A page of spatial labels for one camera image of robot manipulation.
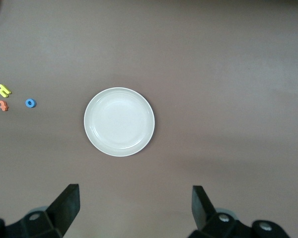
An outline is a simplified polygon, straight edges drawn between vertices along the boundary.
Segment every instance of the small yellow object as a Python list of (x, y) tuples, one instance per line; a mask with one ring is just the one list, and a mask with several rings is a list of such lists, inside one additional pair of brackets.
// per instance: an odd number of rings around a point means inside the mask
[(11, 91), (3, 84), (0, 84), (0, 94), (4, 98), (9, 97), (9, 94), (11, 94)]

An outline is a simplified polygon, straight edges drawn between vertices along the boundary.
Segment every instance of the plate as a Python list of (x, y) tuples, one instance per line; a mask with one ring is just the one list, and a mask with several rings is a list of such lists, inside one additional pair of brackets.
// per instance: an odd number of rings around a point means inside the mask
[(128, 88), (109, 88), (87, 105), (84, 127), (90, 142), (112, 156), (141, 151), (154, 131), (154, 115), (148, 101)]

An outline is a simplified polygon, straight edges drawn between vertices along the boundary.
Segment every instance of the gray tabletop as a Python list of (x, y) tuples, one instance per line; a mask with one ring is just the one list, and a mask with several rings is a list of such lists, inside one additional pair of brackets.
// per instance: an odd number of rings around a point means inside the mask
[[(246, 225), (298, 238), (298, 1), (0, 1), (0, 84), (7, 224), (79, 183), (65, 237), (185, 238), (195, 184)], [(84, 131), (111, 87), (154, 111), (151, 142), (129, 157)]]

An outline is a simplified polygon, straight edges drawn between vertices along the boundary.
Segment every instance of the silver bolt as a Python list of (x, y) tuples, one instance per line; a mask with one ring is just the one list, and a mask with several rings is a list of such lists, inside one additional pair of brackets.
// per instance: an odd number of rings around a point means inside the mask
[(259, 226), (261, 229), (268, 231), (268, 232), (272, 230), (272, 227), (266, 222), (259, 223)]
[(220, 214), (219, 215), (219, 219), (222, 221), (222, 222), (229, 222), (229, 217), (225, 214)]
[(34, 220), (38, 219), (39, 217), (40, 217), (40, 214), (36, 213), (36, 214), (33, 214), (32, 216), (30, 216), (29, 220), (34, 221)]

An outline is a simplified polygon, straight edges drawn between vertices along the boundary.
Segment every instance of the blue ring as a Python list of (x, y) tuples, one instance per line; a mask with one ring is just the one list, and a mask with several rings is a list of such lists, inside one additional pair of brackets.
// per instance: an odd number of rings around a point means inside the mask
[(36, 105), (36, 101), (32, 98), (29, 98), (25, 101), (25, 105), (28, 107), (28, 108), (33, 108), (35, 107)]

